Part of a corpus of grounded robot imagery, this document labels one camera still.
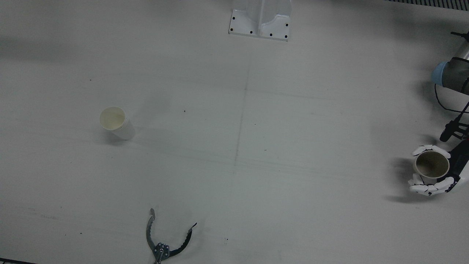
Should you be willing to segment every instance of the cup rim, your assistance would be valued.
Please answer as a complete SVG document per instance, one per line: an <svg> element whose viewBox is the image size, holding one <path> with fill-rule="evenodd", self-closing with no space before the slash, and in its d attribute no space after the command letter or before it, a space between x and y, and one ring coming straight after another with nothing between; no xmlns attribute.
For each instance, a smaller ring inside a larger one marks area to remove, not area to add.
<svg viewBox="0 0 469 264"><path fill-rule="evenodd" d="M106 110L108 110L108 109L117 109L117 110L121 111L122 114L124 115L124 120L123 120L122 123L119 125L119 127L114 128L114 129L109 129L109 128L107 128L107 127L104 127L101 118L102 118L102 116L103 116L103 113L104 113ZM109 107L106 107L104 110L101 111L101 114L99 114L99 124L101 125L102 128L104 128L104 129L106 129L106 130L108 130L108 131L117 131L117 130L122 129L122 128L126 125L127 119L128 119L128 118L127 118L127 114L125 113L124 109L122 109L122 108L120 108L120 107L118 107L118 106L109 106Z"/></svg>

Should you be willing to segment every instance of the metal bracket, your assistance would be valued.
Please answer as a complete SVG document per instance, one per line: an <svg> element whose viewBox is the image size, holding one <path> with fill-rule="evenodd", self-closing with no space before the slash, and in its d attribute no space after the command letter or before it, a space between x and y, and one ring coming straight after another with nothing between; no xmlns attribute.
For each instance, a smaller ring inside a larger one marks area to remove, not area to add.
<svg viewBox="0 0 469 264"><path fill-rule="evenodd" d="M290 0L234 0L229 34L288 41Z"/></svg>

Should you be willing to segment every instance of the paper cup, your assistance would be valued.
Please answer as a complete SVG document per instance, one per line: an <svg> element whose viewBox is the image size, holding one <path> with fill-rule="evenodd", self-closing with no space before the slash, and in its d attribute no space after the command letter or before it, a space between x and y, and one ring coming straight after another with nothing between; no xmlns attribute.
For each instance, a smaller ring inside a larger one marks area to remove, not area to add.
<svg viewBox="0 0 469 264"><path fill-rule="evenodd" d="M415 158L414 170L428 179L438 179L448 173L449 160L436 151L424 151Z"/></svg>
<svg viewBox="0 0 469 264"><path fill-rule="evenodd" d="M124 110L117 106L104 109L99 115L99 123L104 129L123 140L129 140L135 136L135 129L130 123L129 117Z"/></svg>

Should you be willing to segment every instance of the blue cap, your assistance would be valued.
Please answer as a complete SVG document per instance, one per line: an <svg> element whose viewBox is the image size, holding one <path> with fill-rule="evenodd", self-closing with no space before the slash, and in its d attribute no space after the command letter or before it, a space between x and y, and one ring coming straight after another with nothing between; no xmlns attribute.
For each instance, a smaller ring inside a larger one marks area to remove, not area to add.
<svg viewBox="0 0 469 264"><path fill-rule="evenodd" d="M448 62L440 62L431 73L431 80L439 86L443 86L443 71Z"/></svg>

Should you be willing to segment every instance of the robotic hand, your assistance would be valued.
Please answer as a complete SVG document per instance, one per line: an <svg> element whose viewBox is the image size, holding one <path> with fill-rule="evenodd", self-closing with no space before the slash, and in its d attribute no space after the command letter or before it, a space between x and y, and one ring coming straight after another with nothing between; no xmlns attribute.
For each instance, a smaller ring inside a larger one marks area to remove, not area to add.
<svg viewBox="0 0 469 264"><path fill-rule="evenodd" d="M425 184L422 176L414 173L412 179L408 181L410 190L418 194L432 196L440 193L447 193L451 191L457 183L461 186L469 179L469 166L466 166L469 161L469 140L463 140L450 152L435 146L425 145L418 147L413 153L416 156L424 151L433 150L449 159L448 173L437 179L436 184Z"/></svg>

